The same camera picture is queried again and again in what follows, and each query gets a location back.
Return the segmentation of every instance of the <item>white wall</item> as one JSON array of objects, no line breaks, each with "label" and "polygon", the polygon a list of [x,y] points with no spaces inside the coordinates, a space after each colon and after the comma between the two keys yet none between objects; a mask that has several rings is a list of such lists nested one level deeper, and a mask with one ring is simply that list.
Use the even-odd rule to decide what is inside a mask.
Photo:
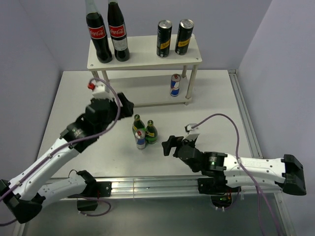
[{"label": "white wall", "polygon": [[[0,179],[10,180],[37,157],[61,74],[18,0],[0,1],[0,29]],[[0,203],[0,222],[11,219]]]},{"label": "white wall", "polygon": [[[95,0],[105,22],[107,1]],[[86,70],[89,33],[84,0],[20,0],[63,70]],[[161,19],[195,22],[200,68],[238,68],[271,0],[118,0],[129,36],[155,35]]]},{"label": "white wall", "polygon": [[315,2],[273,0],[241,65],[239,80],[268,158],[294,154],[307,195],[286,195],[299,236],[315,231]]}]

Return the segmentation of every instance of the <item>robotic arm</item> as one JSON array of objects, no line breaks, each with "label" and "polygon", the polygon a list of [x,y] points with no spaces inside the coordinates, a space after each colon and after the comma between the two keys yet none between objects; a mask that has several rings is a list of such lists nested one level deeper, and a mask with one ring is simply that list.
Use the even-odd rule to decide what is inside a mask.
[{"label": "robotic arm", "polygon": [[185,127],[186,137],[170,136],[162,143],[164,156],[175,147],[174,157],[180,158],[193,172],[210,178],[198,179],[201,194],[238,192],[241,186],[254,185],[253,180],[239,166],[241,162],[259,185],[278,186],[290,195],[306,195],[303,165],[293,156],[285,154],[277,159],[255,159],[220,152],[200,152],[195,148],[198,138],[196,124]]},{"label": "robotic arm", "polygon": [[[86,107],[85,113],[80,115],[74,123],[68,125],[49,150],[28,169],[10,181],[0,180],[0,196],[13,186],[18,186],[3,201],[21,224],[30,221],[39,214],[42,208],[62,198],[74,194],[91,196],[96,193],[96,180],[87,171],[80,171],[68,179],[53,184],[45,184],[65,163],[96,142],[99,136],[63,148],[53,156],[50,153],[73,140],[99,134],[106,130],[117,115],[118,106],[110,98],[104,84],[97,83],[96,86],[89,84],[89,88],[93,90],[94,98]],[[123,93],[118,93],[118,98],[122,104],[119,119],[131,117],[134,104],[129,102]],[[40,168],[34,171],[23,183],[19,182],[47,156],[49,159]]]}]

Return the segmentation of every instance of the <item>energy drink can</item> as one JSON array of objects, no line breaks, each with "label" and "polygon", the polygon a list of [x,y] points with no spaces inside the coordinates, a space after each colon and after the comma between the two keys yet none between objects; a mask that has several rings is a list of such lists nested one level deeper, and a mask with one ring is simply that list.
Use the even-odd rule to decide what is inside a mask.
[{"label": "energy drink can", "polygon": [[162,20],[157,25],[157,55],[165,58],[169,55],[171,43],[172,22]]},{"label": "energy drink can", "polygon": [[183,19],[179,23],[175,52],[179,55],[186,54],[193,30],[193,21]]},{"label": "energy drink can", "polygon": [[179,94],[179,83],[181,81],[181,78],[182,77],[179,74],[174,74],[171,77],[171,91],[170,91],[170,94],[173,97],[176,97]]},{"label": "energy drink can", "polygon": [[142,129],[138,129],[134,134],[134,139],[136,141],[137,148],[144,149],[146,147],[146,134]]}]

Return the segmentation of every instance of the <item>coca-cola bottle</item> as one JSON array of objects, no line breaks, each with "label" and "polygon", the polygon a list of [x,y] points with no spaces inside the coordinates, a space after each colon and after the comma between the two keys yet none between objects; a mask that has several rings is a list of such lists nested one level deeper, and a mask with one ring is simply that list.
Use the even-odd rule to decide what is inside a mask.
[{"label": "coca-cola bottle", "polygon": [[96,55],[100,62],[108,63],[112,60],[112,53],[108,46],[106,28],[102,15],[98,12],[94,0],[85,0],[87,24]]},{"label": "coca-cola bottle", "polygon": [[116,0],[108,0],[107,20],[115,49],[115,57],[119,61],[126,61],[129,59],[127,32],[124,16]]}]

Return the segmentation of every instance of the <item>gray floor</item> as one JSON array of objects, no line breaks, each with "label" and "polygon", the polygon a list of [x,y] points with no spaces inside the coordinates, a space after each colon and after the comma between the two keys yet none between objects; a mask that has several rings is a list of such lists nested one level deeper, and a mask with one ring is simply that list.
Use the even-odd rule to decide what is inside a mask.
[{"label": "gray floor", "polygon": [[[277,209],[273,195],[268,198]],[[256,195],[225,213],[215,211],[209,196],[110,200],[112,210],[101,217],[78,215],[75,201],[47,207],[32,220],[24,236],[260,236]],[[97,212],[104,209],[99,206]],[[276,235],[271,216],[262,204],[268,236]]]}]

